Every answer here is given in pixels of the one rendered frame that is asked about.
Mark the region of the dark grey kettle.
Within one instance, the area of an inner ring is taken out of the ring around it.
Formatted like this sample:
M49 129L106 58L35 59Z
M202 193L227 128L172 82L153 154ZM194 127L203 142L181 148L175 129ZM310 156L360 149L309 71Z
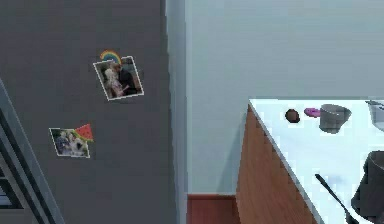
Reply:
M384 224L384 151L371 151L364 175L351 199L354 211L374 224Z

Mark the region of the photo of couple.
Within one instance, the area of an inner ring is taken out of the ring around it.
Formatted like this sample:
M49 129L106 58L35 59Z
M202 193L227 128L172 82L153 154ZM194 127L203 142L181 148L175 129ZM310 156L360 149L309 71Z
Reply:
M113 60L93 64L108 101L120 100L144 94L134 58L121 58L121 65Z

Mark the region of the watermelon slice magnet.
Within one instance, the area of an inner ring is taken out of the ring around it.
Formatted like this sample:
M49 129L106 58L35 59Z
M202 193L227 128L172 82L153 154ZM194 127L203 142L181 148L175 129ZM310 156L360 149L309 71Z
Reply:
M84 141L93 141L93 133L90 124L83 125L75 129L76 135Z

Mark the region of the dark grey fridge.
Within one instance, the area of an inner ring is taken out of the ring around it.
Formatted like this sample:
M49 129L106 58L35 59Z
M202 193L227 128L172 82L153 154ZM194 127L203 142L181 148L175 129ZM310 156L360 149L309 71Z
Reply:
M105 49L143 95L107 100ZM177 224L165 0L0 0L0 79L65 224ZM59 157L49 129L86 124L90 157Z

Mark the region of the rainbow magnet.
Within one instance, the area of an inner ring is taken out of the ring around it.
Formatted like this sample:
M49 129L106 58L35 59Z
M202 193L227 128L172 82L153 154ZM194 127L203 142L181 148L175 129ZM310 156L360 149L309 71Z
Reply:
M121 57L113 50L104 50L100 54L100 59L103 61L112 60L117 64L121 63Z

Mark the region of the grey cup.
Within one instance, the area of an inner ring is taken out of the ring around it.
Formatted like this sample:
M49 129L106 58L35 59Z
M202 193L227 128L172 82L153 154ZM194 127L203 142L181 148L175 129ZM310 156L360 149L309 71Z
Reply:
M319 128L326 133L337 134L352 112L343 106L323 104L320 108Z

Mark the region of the wooden counter with white top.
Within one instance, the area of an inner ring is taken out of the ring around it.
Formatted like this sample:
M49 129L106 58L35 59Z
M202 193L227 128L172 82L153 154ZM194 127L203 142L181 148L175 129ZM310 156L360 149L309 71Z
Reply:
M384 150L384 133L371 123L363 100L335 100L352 111L337 134L305 115L332 100L249 101L237 184L242 224L347 224L344 210L315 178L320 174L341 202L350 200L369 152ZM285 118L288 109L300 122Z

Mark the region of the small brown round object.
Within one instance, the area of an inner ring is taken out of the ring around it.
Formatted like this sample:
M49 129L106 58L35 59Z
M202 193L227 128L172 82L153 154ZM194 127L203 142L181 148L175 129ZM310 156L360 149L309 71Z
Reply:
M290 123L299 123L300 122L299 113L294 109L288 109L285 113L285 118Z

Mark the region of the photo of group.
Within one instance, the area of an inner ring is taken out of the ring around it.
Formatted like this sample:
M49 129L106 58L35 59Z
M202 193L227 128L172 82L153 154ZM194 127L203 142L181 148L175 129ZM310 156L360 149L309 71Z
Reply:
M81 139L74 129L50 128L49 131L59 157L90 157L88 142Z

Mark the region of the silver pot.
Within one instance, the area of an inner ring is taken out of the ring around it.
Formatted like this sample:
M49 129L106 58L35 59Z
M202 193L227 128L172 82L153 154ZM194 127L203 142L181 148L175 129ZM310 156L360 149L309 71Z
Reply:
M373 100L367 100L366 103L368 104L372 124L384 132L384 104Z

